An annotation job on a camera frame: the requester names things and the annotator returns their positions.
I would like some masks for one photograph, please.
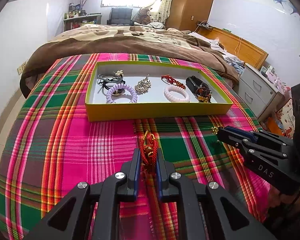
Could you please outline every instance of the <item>shallow box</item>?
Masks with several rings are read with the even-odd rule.
[[[118,70],[123,70],[123,80],[133,88],[138,81],[149,75],[151,88],[147,93],[138,95],[137,103],[129,103],[131,96],[128,91],[125,91],[120,96],[112,97],[116,104],[106,103],[107,90],[98,85],[97,77],[99,74],[110,74]],[[190,95],[190,102],[169,102],[163,94],[164,88],[169,85],[162,81],[161,76],[163,75],[170,75],[184,85],[186,85],[186,78],[196,76],[208,84],[212,92],[211,103],[200,103],[188,87],[186,87],[186,91]],[[176,97],[183,98],[177,92],[171,93]],[[90,122],[226,114],[232,104],[226,93],[207,74],[199,69],[167,63],[140,61],[98,62],[91,75],[85,99]]]

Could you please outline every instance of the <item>purple spiral hair tie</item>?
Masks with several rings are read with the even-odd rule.
[[[112,100],[112,94],[118,90],[118,89],[126,89],[130,92],[130,94],[132,95],[132,99],[130,101],[130,103],[136,103],[137,102],[137,99],[138,99],[138,96],[137,96],[137,93],[135,92],[135,90],[129,86],[129,85],[126,85],[126,84],[123,84],[123,83],[119,83],[119,84],[115,84],[112,88],[110,88],[108,90],[108,93],[106,95],[106,98],[107,98],[107,104],[113,104],[115,103],[113,100]]]

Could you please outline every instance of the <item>drawer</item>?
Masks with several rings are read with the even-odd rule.
[[[239,82],[239,97],[250,107],[251,111],[258,118],[266,107],[266,104],[261,100],[260,97],[240,79]]]
[[[240,77],[268,105],[276,92],[260,76],[246,67]]]

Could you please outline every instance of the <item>polka dot curtain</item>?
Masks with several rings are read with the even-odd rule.
[[[166,19],[170,15],[171,1],[172,0],[155,0],[151,6],[147,7],[150,10],[149,16],[151,22],[165,24]]]

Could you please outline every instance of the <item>plaid cloth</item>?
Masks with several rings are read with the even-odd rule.
[[[226,115],[88,122],[85,95],[97,61],[152,61],[196,67],[234,102]],[[258,220],[269,185],[243,166],[235,148],[218,143],[212,126],[260,126],[250,109],[211,69],[197,63],[137,54],[89,54],[57,60],[24,103],[0,163],[0,230],[22,239],[79,181],[101,182],[129,161],[146,130],[164,158],[201,183],[216,181]],[[157,201],[152,179],[140,181],[135,203],[121,203],[122,239],[176,239],[175,203]]]

